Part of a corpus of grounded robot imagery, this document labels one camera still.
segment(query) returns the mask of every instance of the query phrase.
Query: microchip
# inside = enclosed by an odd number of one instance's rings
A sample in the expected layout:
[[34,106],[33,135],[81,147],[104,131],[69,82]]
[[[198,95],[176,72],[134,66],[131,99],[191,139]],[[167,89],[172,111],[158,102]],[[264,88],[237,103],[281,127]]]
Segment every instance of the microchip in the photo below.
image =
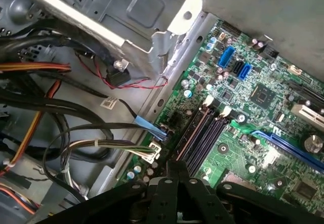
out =
[[199,76],[198,74],[195,74],[195,75],[193,76],[193,79],[195,79],[195,80],[199,80],[199,78],[200,78],[200,76]]
[[214,50],[214,51],[212,52],[212,55],[213,55],[215,58],[219,58],[219,57],[221,56],[221,53],[220,53],[219,51]]
[[313,188],[303,181],[300,181],[295,187],[294,191],[305,199],[311,200],[316,194],[317,189]]
[[257,73],[260,73],[262,71],[262,68],[260,67],[253,67],[253,70]]
[[207,53],[206,51],[202,52],[202,54],[198,57],[198,60],[200,60],[203,63],[207,63],[209,59],[211,58],[211,54]]
[[201,78],[201,79],[199,80],[199,83],[200,83],[201,85],[203,85],[203,84],[205,83],[205,79]]
[[225,45],[223,43],[217,42],[215,44],[215,48],[220,50],[220,51],[223,51],[225,49]]
[[229,92],[225,92],[225,93],[223,94],[223,98],[224,98],[224,99],[227,99],[227,100],[230,100],[230,99],[232,98],[232,95],[231,95]]
[[189,76],[194,76],[194,75],[195,75],[194,71],[189,71]]
[[215,79],[210,79],[210,81],[208,82],[208,84],[210,85],[214,85],[216,83]]
[[233,89],[236,88],[237,85],[238,85],[238,81],[236,81],[235,79],[232,79],[229,84],[229,86]]
[[250,100],[260,107],[269,108],[275,93],[262,84],[258,84],[250,96]]
[[317,210],[314,215],[324,218],[324,211]]

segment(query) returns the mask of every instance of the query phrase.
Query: zip tie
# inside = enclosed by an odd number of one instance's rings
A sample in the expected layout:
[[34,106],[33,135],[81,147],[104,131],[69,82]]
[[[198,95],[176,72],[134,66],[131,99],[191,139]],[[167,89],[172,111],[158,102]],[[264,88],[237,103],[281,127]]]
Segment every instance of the zip tie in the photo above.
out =
[[4,161],[3,161],[3,164],[4,165],[7,165],[8,167],[14,167],[16,164],[15,163],[10,163],[10,159],[6,158]]
[[97,139],[95,139],[95,147],[98,147],[99,145],[99,139],[97,138]]

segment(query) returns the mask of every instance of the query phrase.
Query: pcie slot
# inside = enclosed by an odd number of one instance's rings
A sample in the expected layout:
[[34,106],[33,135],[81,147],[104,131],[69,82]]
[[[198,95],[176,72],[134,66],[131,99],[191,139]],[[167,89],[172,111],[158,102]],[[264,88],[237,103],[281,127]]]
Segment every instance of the pcie slot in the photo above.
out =
[[260,130],[256,130],[256,131],[252,132],[251,134],[265,138],[266,140],[273,143],[275,146],[281,148],[282,150],[290,153],[291,155],[295,156],[302,162],[306,163],[308,166],[310,166],[314,170],[316,170],[320,173],[324,173],[324,163],[323,162],[315,159],[312,155],[289,144],[287,141],[280,138],[279,136],[277,136],[275,134],[267,135],[266,133],[264,133]]

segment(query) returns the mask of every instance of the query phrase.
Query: capacitor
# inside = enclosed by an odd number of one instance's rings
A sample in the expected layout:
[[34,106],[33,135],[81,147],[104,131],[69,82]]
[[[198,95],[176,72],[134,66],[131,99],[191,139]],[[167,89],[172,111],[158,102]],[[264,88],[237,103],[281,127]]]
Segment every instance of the capacitor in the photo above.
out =
[[229,45],[232,44],[232,43],[233,43],[232,38],[228,38],[228,39],[226,40],[226,42],[225,42],[225,44],[226,44],[227,46],[229,46]]
[[207,91],[210,91],[210,90],[212,90],[213,89],[213,85],[211,85],[211,84],[207,84],[206,85],[206,90]]
[[229,72],[228,71],[224,71],[223,77],[228,77],[228,76],[229,76]]
[[254,143],[255,145],[259,145],[259,144],[261,144],[260,139],[254,137],[254,136],[251,136],[251,137],[250,137],[250,141],[251,141],[252,143]]
[[323,140],[316,135],[311,135],[305,140],[304,148],[307,152],[317,154],[323,149]]
[[188,110],[186,111],[186,115],[191,116],[191,115],[192,115],[192,111],[188,109]]
[[216,70],[216,73],[221,74],[223,71],[224,71],[223,68],[218,67],[217,70]]
[[128,172],[127,173],[127,179],[133,180],[135,178],[135,174],[133,172]]
[[205,50],[206,51],[212,51],[214,48],[214,45],[212,43],[208,43],[205,47]]
[[255,168],[255,166],[253,166],[253,165],[248,165],[248,171],[249,171],[249,173],[255,173],[256,170],[257,170],[257,169]]
[[190,99],[191,96],[192,96],[192,92],[190,90],[186,90],[183,92],[183,96],[186,98],[186,99]]
[[223,80],[223,79],[224,79],[223,75],[218,75],[218,76],[216,77],[216,80],[217,80],[217,81],[221,81],[221,80]]
[[182,86],[184,89],[188,89],[189,85],[190,85],[190,83],[189,83],[188,80],[185,79],[185,80],[182,80],[182,81],[181,81],[181,86]]
[[211,37],[209,43],[216,43],[217,39],[215,37]]
[[256,51],[263,48],[264,47],[264,43],[263,42],[257,42],[254,46],[253,49],[255,49]]
[[134,172],[135,172],[135,173],[140,173],[141,171],[142,171],[142,167],[141,167],[141,166],[136,165],[136,166],[134,167]]
[[258,40],[256,38],[251,38],[248,42],[247,42],[247,46],[248,47],[253,47],[254,45],[256,45],[258,43]]
[[154,174],[154,170],[152,168],[148,168],[147,170],[147,175],[152,176]]
[[153,162],[151,165],[152,168],[157,168],[158,167],[158,163],[157,162]]
[[149,178],[148,176],[144,176],[144,177],[143,177],[143,182],[144,182],[144,183],[148,183],[148,182],[150,182],[150,178]]
[[274,64],[274,63],[272,63],[272,64],[270,65],[270,71],[275,71],[276,69],[277,69],[277,65]]

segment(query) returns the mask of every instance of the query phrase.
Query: screw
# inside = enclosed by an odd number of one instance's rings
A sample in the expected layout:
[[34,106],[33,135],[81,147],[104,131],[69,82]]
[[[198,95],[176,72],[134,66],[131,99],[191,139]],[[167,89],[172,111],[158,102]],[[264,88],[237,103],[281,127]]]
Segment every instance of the screw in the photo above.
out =
[[238,120],[239,123],[243,123],[245,121],[245,115],[239,114],[237,116],[237,120]]
[[227,190],[231,190],[233,188],[232,185],[229,184],[224,184],[223,187]]
[[191,180],[189,180],[189,182],[190,182],[191,184],[197,184],[197,183],[198,183],[198,181],[195,180],[194,178],[192,178]]

